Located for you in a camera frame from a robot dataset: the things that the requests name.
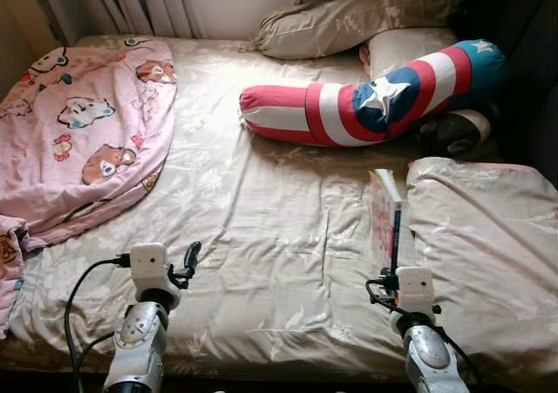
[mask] black cable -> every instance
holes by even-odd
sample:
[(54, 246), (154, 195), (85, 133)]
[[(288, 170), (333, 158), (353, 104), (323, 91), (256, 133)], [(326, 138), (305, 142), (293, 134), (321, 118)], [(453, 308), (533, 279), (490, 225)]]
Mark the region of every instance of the black cable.
[(106, 334), (101, 336), (100, 338), (97, 338), (95, 341), (91, 342), (89, 345), (87, 345), (83, 352), (81, 353), (81, 356), (79, 356), (78, 359), (78, 375), (80, 374), (81, 371), (81, 366), (83, 365), (84, 361), (85, 361), (85, 356), (87, 356), (87, 354), (89, 354), (89, 351), (91, 351), (91, 349), (97, 345), (98, 343), (101, 343), (107, 339), (110, 339), (114, 336), (114, 332), (111, 332), (110, 334)]
[[(378, 284), (378, 280), (368, 280), (365, 283), (366, 291), (370, 296), (370, 303), (372, 304), (377, 303), (380, 306), (384, 306), (385, 308), (389, 309), (391, 312), (397, 312), (405, 317), (413, 316), (413, 313), (409, 312), (408, 310), (398, 308), (397, 306), (393, 306), (392, 304), (388, 302), (384, 302), (382, 299), (380, 299), (376, 294), (374, 294), (374, 292), (370, 288), (371, 284)], [(461, 358), (463, 358), (463, 361), (465, 361), (465, 363), (467, 364), (467, 367), (469, 367), (469, 369), (471, 369), (471, 371), (473, 372), (477, 385), (481, 390), (483, 390), (484, 383), (482, 382), (480, 373), (477, 370), (477, 368), (474, 366), (473, 362), (471, 361), (471, 358), (469, 358), (469, 356), (465, 353), (465, 351), (461, 349), (461, 347), (452, 338), (450, 338), (450, 336), (444, 331), (444, 329), (441, 326), (434, 326), (430, 322), (422, 322), (422, 323), (428, 328), (436, 331), (436, 333), (439, 334), (445, 342), (449, 343), (452, 346), (452, 348), (457, 351), (457, 353), (461, 356)]]
[(66, 343), (68, 344), (68, 349), (70, 350), (70, 359), (71, 359), (71, 369), (73, 370), (73, 383), (74, 389), (79, 393), (85, 392), (84, 385), (82, 383), (81, 377), (79, 376), (79, 366), (78, 366), (78, 352), (76, 348), (76, 344), (73, 341), (73, 337), (71, 335), (71, 328), (70, 328), (70, 312), (71, 312), (71, 304), (73, 303), (73, 298), (75, 297), (76, 293), (78, 292), (78, 288), (86, 278), (86, 276), (99, 265), (103, 264), (114, 264), (120, 265), (121, 267), (130, 266), (130, 255), (129, 254), (122, 254), (119, 258), (115, 258), (112, 260), (102, 260), (95, 262), (91, 265), (86, 271), (79, 277), (78, 282), (74, 286), (73, 290), (71, 291), (70, 297), (68, 298), (68, 302), (66, 303), (66, 307), (64, 310), (64, 333), (66, 337)]

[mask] pink blanket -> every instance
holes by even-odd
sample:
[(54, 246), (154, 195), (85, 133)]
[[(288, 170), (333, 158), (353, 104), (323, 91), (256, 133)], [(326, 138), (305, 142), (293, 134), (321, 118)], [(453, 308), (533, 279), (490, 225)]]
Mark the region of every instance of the pink blanket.
[(0, 104), (0, 339), (23, 254), (109, 220), (143, 198), (171, 143), (176, 76), (167, 45), (59, 48)]

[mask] bed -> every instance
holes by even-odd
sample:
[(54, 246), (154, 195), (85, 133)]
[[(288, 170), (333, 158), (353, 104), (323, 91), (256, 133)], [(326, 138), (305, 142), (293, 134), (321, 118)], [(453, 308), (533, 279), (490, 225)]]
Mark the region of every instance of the bed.
[[(123, 39), (85, 37), (78, 46), (116, 49)], [(180, 79), (160, 176), (133, 208), (26, 258), (0, 368), (71, 369), (63, 309), (93, 262), (159, 241), (179, 265), (201, 241), (196, 275), (171, 313), (167, 374), (405, 381), (400, 337), (364, 290), (378, 264), (365, 188), (368, 171), (381, 167), (408, 194), (400, 265), (432, 268), (448, 334), (488, 383), (555, 390), (558, 196), (538, 172), (425, 157), (410, 137), (343, 149), (264, 139), (239, 118), (242, 89), (292, 78), (364, 82), (357, 53), (281, 61), (239, 51), (243, 42), (157, 39)], [(517, 215), (500, 220), (510, 200)], [(112, 331), (133, 299), (128, 270), (96, 269), (74, 302), (80, 343)], [(85, 370), (106, 372), (111, 350), (97, 346)]]

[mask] white star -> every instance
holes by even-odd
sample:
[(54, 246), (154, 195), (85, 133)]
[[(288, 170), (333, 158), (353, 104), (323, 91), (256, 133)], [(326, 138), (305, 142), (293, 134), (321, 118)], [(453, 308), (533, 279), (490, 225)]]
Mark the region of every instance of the white star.
[(411, 84), (400, 82), (392, 84), (386, 77), (380, 77), (370, 84), (372, 95), (370, 95), (360, 107), (378, 108), (384, 115), (384, 120), (390, 116), (391, 100), (397, 97), (405, 88)]
[(477, 48), (477, 53), (482, 51), (494, 51), (492, 44), (485, 42), (484, 40), (479, 40), (477, 43), (473, 43), (473, 46)]

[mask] captain america pillow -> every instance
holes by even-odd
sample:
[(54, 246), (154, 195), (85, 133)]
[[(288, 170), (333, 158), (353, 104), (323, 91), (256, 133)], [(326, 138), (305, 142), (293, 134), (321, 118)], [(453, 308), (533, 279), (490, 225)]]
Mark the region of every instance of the captain america pillow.
[(240, 106), (248, 127), (266, 138), (367, 146), (401, 136), (426, 114), (486, 102), (506, 79), (500, 49), (467, 40), (361, 85), (249, 87)]

